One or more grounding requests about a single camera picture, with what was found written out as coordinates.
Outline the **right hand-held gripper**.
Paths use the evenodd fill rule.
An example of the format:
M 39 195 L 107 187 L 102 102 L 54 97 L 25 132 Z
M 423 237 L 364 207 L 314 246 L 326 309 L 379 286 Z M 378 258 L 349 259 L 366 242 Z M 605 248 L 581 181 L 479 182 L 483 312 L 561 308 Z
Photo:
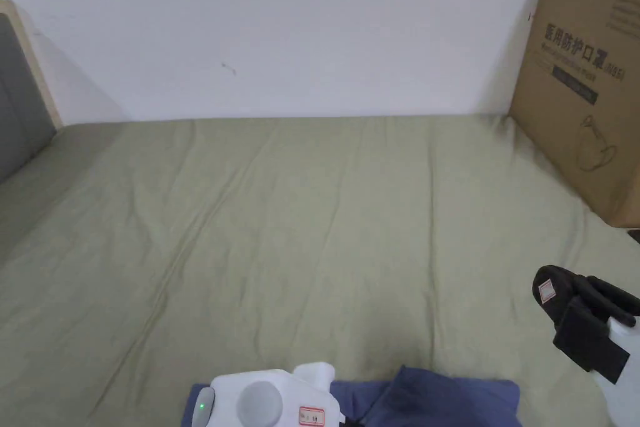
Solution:
M 639 298 L 554 265 L 538 269 L 532 294 L 549 318 L 561 318 L 553 343 L 591 373 L 613 425 L 639 426 Z

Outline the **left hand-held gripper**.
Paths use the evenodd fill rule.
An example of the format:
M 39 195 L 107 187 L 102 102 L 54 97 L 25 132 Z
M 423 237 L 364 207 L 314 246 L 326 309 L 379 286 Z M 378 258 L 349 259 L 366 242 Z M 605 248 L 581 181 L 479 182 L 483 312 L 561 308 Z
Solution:
M 192 387 L 193 426 L 345 426 L 325 362 L 215 377 Z

